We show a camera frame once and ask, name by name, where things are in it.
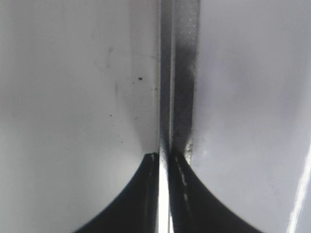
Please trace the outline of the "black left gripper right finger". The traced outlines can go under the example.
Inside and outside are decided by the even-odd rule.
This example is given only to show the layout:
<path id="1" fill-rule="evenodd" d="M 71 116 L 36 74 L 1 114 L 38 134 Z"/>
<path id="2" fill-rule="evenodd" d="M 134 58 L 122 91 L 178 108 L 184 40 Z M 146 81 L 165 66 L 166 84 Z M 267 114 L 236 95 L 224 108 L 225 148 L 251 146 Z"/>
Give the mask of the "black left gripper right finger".
<path id="1" fill-rule="evenodd" d="M 198 179 L 184 155 L 168 159 L 170 209 L 175 233 L 259 233 L 222 204 Z"/>

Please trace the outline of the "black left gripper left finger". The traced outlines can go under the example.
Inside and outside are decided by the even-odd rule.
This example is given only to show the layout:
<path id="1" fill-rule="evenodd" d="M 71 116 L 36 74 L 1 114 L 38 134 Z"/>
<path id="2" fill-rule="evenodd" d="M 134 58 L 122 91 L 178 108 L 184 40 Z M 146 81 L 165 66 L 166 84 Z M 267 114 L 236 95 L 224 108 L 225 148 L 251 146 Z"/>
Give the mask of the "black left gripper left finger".
<path id="1" fill-rule="evenodd" d="M 156 229 L 159 155 L 148 153 L 131 181 L 78 233 L 154 233 Z"/>

